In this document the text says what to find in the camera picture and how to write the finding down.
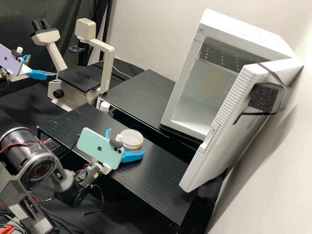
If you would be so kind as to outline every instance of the black cable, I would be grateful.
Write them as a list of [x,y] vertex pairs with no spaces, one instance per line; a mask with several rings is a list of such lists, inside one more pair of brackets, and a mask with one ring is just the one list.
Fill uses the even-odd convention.
[[24,231],[24,233],[26,233],[25,229],[22,227],[21,224],[19,224],[18,222],[16,222],[14,219],[12,219],[10,216],[8,215],[4,215],[4,214],[0,214],[0,216],[6,217],[7,219],[11,220],[13,223],[15,223],[16,225],[20,226],[20,228]]
[[59,160],[61,160],[62,158],[64,158],[69,152],[71,152],[71,151],[73,150],[73,148],[75,147],[75,145],[76,145],[76,143],[77,143],[79,137],[80,137],[80,134],[77,134],[77,137],[76,137],[75,142],[74,142],[74,144],[72,145],[72,147],[71,147],[65,154],[63,154],[62,156],[60,156],[60,157],[58,158]]
[[42,200],[42,201],[38,201],[39,203],[43,203],[43,202],[48,202],[48,201],[51,201],[51,200],[54,200],[54,198],[47,198],[45,200]]
[[95,212],[100,211],[100,210],[103,208],[103,205],[104,205],[104,197],[103,197],[103,191],[102,191],[101,187],[100,187],[99,185],[91,185],[91,189],[92,189],[93,187],[98,187],[99,190],[101,191],[102,205],[101,205],[101,208],[99,208],[99,209],[96,209],[96,210],[93,210],[93,211],[89,211],[89,212],[83,212],[82,215],[83,215],[84,217],[85,217],[86,215],[90,215],[90,214],[93,214],[93,213],[95,213]]
[[42,208],[45,212],[47,212],[48,214],[53,215],[54,217],[58,218],[60,221],[62,221],[62,222],[64,222],[64,223],[66,223],[66,224],[72,226],[73,228],[78,229],[78,230],[75,231],[75,232],[80,233],[80,234],[84,234],[84,231],[83,231],[83,230],[81,230],[80,228],[76,227],[76,226],[73,225],[72,223],[70,223],[70,222],[66,221],[65,219],[63,219],[63,218],[61,218],[61,217],[55,215],[54,213],[52,213],[51,211],[48,211],[46,208],[44,208],[44,207],[42,207],[42,206],[41,206],[41,208]]
[[50,219],[52,219],[53,221],[58,222],[66,231],[68,231],[68,233],[74,234],[65,224],[63,224],[63,223],[62,223],[61,221],[59,221],[58,219],[52,218],[52,217],[50,217]]
[[0,227],[4,227],[4,226],[12,226],[15,228],[15,230],[17,230],[18,232],[25,234],[26,231],[24,231],[23,229],[20,229],[21,227],[15,225],[15,224],[0,224]]
[[275,112],[275,113],[267,113],[267,112],[251,112],[251,113],[248,113],[248,112],[242,112],[242,113],[240,113],[237,116],[236,120],[234,121],[234,123],[232,125],[236,124],[242,115],[274,115],[276,113],[277,112]]

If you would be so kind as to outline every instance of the cable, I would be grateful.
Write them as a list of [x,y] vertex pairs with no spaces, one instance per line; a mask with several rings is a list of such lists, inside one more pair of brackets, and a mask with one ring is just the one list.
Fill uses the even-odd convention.
[[65,219],[63,219],[63,218],[61,218],[61,217],[58,217],[57,215],[53,214],[51,211],[47,210],[46,208],[44,208],[44,207],[42,207],[42,206],[41,206],[41,208],[42,208],[45,212],[47,212],[48,214],[53,215],[54,217],[56,217],[57,219],[59,219],[60,221],[62,221],[62,222],[64,222],[64,223],[66,223],[66,224],[72,226],[73,228],[78,229],[77,231],[74,231],[74,232],[77,232],[77,233],[80,233],[80,234],[84,234],[84,232],[83,232],[81,229],[79,229],[78,227],[76,227],[75,225],[71,224],[70,222],[66,221]]
[[4,88],[2,88],[2,89],[0,89],[0,90],[5,90],[6,88],[8,88],[9,87],[9,78],[7,78],[6,79],[6,87],[4,87]]
[[267,112],[251,112],[251,113],[248,113],[248,112],[242,112],[242,113],[240,113],[237,116],[236,120],[234,121],[234,123],[232,125],[236,124],[242,115],[273,115],[273,114],[276,114],[276,113],[277,112],[275,112],[275,113],[267,113]]
[[91,189],[93,189],[93,187],[98,187],[99,190],[101,191],[101,196],[102,196],[102,205],[99,209],[97,210],[93,210],[93,211],[89,211],[89,212],[83,212],[82,215],[85,217],[86,215],[90,215],[90,214],[93,214],[95,212],[98,212],[100,211],[102,208],[103,208],[103,205],[104,205],[104,197],[103,197],[103,191],[101,189],[101,187],[99,185],[91,185]]
[[26,231],[23,229],[20,229],[21,227],[15,225],[15,224],[0,224],[0,227],[4,227],[4,226],[12,226],[15,228],[15,230],[17,230],[18,232],[22,233],[22,234],[26,234]]
[[59,221],[58,219],[53,218],[53,217],[50,217],[50,219],[58,222],[66,231],[68,231],[68,233],[73,234],[73,232],[65,224],[63,224],[61,221]]
[[34,195],[30,194],[32,198],[39,204],[38,198],[36,198]]
[[80,134],[77,134],[77,137],[76,137],[75,142],[74,142],[74,144],[72,145],[72,147],[71,147],[65,154],[63,154],[62,156],[60,156],[60,157],[58,158],[59,160],[61,160],[62,158],[64,158],[69,152],[71,152],[71,151],[73,150],[73,148],[75,147],[75,145],[76,145],[76,143],[77,143],[79,137],[80,137]]
[[124,75],[124,76],[126,76],[126,77],[128,77],[128,78],[132,78],[131,76],[129,76],[129,75],[127,75],[127,74],[125,74],[125,73],[122,73],[121,71],[119,71],[114,65],[113,65],[113,68],[118,72],[118,73],[120,73],[120,74],[122,74],[122,75]]
[[48,201],[51,201],[51,200],[54,200],[54,198],[48,198],[48,199],[45,199],[45,200],[42,200],[42,201],[38,201],[39,203],[43,203],[43,202],[48,202]]
[[19,146],[27,146],[26,143],[12,143],[12,144],[9,144],[5,147],[3,147],[1,150],[0,150],[0,154],[5,151],[7,148],[11,147],[11,146],[15,146],[15,145],[19,145]]
[[14,222],[16,225],[18,225],[20,228],[21,228],[21,230],[23,231],[23,233],[26,233],[26,231],[25,231],[25,229],[21,226],[21,224],[19,224],[18,222],[16,222],[14,219],[12,219],[10,216],[8,216],[8,215],[4,215],[4,214],[0,214],[0,216],[3,216],[3,217],[6,217],[7,219],[9,219],[9,220],[11,220],[12,222]]

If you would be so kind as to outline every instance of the label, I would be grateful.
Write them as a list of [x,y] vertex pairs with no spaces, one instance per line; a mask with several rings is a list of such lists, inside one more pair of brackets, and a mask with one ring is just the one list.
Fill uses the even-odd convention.
[[28,217],[27,214],[23,211],[23,209],[18,204],[9,206],[9,209],[19,220],[22,220]]
[[63,180],[62,174],[59,172],[59,169],[54,170],[54,175],[61,181]]
[[110,86],[110,80],[107,80],[107,81],[106,81],[106,85],[105,85],[105,89],[108,89],[109,86]]
[[38,220],[41,217],[41,214],[27,196],[25,196],[19,204],[33,220]]

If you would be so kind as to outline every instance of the white bottle cap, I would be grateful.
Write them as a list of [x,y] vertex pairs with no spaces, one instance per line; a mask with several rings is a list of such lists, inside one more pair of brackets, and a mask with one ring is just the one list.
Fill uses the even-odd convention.
[[122,140],[123,140],[123,136],[121,135],[121,134],[117,134],[117,136],[116,136],[116,139],[115,139],[116,141],[118,141],[118,142],[122,142]]
[[17,47],[16,52],[18,52],[20,54],[23,53],[23,48],[22,47]]
[[103,112],[108,112],[110,110],[110,104],[106,101],[101,102],[100,110]]

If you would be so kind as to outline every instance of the red wire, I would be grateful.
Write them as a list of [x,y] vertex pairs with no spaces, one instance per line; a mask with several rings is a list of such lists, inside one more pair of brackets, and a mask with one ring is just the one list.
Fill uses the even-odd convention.
[[84,169],[81,169],[81,170],[76,171],[75,174],[77,174],[77,173],[83,171]]
[[[51,142],[52,142],[52,141],[46,141],[46,142],[40,141],[39,145],[45,145],[45,144],[51,143]],[[12,143],[12,144],[9,144],[9,145],[3,147],[3,148],[0,150],[0,153],[2,153],[3,151],[5,151],[7,148],[9,148],[9,147],[11,147],[11,146],[15,146],[15,145],[27,146],[26,143]]]
[[30,194],[32,197],[33,197],[33,199],[39,204],[39,200],[34,196],[34,195],[32,195],[32,194]]
[[39,143],[39,145],[45,145],[45,144],[51,143],[51,142],[52,142],[52,141],[43,141],[43,140],[41,140],[40,143]]
[[2,89],[0,89],[0,90],[5,90],[6,88],[9,87],[9,78],[6,79],[6,82],[7,82],[7,83],[6,83],[6,87],[5,87],[5,88],[2,88]]
[[9,144],[9,145],[3,147],[3,148],[0,150],[0,153],[2,153],[3,151],[5,151],[7,148],[9,148],[9,147],[11,147],[11,146],[15,146],[15,145],[27,146],[26,143],[12,143],[12,144]]

